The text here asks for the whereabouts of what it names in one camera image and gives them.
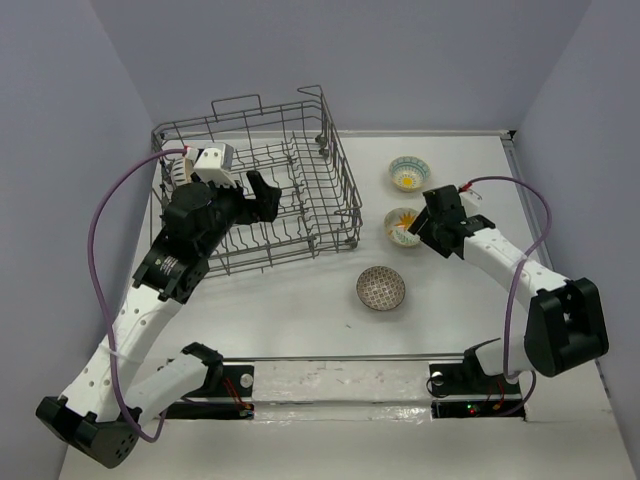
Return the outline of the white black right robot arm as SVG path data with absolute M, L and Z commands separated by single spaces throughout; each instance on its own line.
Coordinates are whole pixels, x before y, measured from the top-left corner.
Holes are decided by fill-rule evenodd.
M 505 329 L 465 351 L 460 379 L 468 390 L 482 392 L 497 376 L 515 380 L 523 372 L 552 378 L 608 353 L 600 293 L 591 280 L 571 280 L 530 259 L 489 219 L 468 215 L 453 185 L 423 197 L 410 233 L 441 256 L 479 268 L 507 291 L 509 305 L 519 303 L 527 314 L 518 339 Z

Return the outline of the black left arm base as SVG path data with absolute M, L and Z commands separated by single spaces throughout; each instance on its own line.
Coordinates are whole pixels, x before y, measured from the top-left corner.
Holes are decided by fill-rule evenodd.
M 225 363 L 219 380 L 175 401 L 166 413 L 169 420 L 252 420 L 254 367 Z

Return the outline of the orange flower bowl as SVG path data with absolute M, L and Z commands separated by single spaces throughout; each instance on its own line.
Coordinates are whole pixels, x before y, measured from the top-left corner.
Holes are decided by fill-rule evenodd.
M 384 230 L 389 240 L 400 247 L 415 247 L 421 243 L 417 235 L 409 232 L 409 227 L 418 216 L 415 209 L 402 207 L 389 211 L 384 218 Z

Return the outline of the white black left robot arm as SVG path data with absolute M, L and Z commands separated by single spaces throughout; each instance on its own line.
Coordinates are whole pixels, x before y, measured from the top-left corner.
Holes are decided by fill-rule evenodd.
M 119 466 L 143 437 L 142 428 L 176 401 L 209 395 L 223 381 L 223 357 L 198 342 L 183 347 L 147 379 L 134 378 L 160 333 L 209 271 L 209 259 L 236 225 L 271 223 L 282 196 L 257 171 L 246 197 L 229 186 L 193 181 L 179 186 L 161 216 L 163 227 L 133 276 L 107 334 L 76 379 L 44 398 L 37 418 L 59 439 L 102 466 Z

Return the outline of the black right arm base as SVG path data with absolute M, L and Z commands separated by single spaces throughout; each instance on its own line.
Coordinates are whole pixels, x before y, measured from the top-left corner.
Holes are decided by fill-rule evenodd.
M 425 387 L 434 419 L 502 416 L 523 398 L 519 383 L 508 383 L 502 375 L 469 375 L 462 363 L 430 364 Z

